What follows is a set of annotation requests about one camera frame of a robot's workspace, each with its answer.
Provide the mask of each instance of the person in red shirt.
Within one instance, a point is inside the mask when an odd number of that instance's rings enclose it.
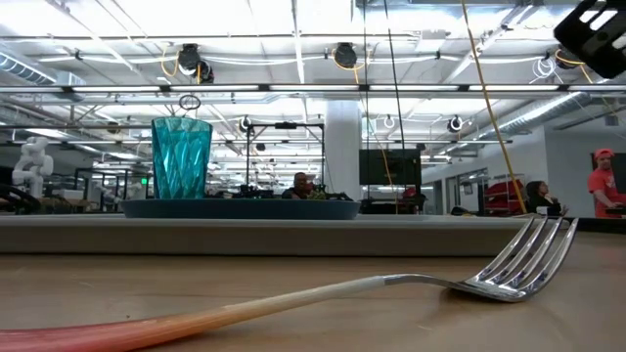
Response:
[[[610,159],[615,156],[610,149],[599,149],[594,153],[598,168],[589,175],[587,188],[596,200],[596,217],[621,218],[618,214],[606,214],[608,208],[621,207],[626,202],[626,195],[620,195],[615,187],[615,178],[610,166]]]

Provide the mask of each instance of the silver fork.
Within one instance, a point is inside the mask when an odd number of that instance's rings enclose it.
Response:
[[[556,224],[550,229],[543,242],[534,253],[531,253],[531,248],[540,238],[548,220],[548,218],[542,220],[528,240],[521,243],[522,238],[533,224],[533,219],[530,219],[489,265],[464,281],[450,282],[429,275],[400,274],[385,276],[385,284],[433,284],[505,302],[526,300],[544,288],[557,273],[576,235],[578,219],[572,221],[550,260],[539,267],[542,259],[548,253],[548,249],[555,241],[563,219],[556,220]],[[519,247],[519,251],[512,257],[517,247]]]
[[[548,219],[544,219],[528,240],[523,242],[522,238],[533,223],[532,219],[529,220],[489,265],[461,282],[421,274],[381,275],[192,314],[78,328],[0,330],[0,350],[49,351],[54,344],[58,350],[129,351],[346,294],[407,283],[444,286],[505,302],[523,301],[548,284],[571,247],[578,219],[571,223],[550,260],[540,265],[557,237],[561,222],[562,219],[557,220],[539,247],[531,253]]]

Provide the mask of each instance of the white pillar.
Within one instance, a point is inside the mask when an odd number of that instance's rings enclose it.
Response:
[[[357,101],[329,101],[326,110],[324,183],[331,193],[345,192],[360,200],[359,149],[361,111]]]

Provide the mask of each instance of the red cap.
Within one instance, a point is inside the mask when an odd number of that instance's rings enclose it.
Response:
[[[594,159],[598,159],[600,157],[600,155],[602,154],[608,154],[611,157],[615,156],[615,153],[609,149],[609,148],[602,148],[602,149],[598,149],[597,151],[594,152]]]

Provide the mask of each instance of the wooden table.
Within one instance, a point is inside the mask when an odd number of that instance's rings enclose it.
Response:
[[[463,279],[488,258],[0,256],[0,329],[197,311],[377,274]],[[626,237],[580,234],[532,300],[498,304],[392,286],[155,351],[624,351]]]

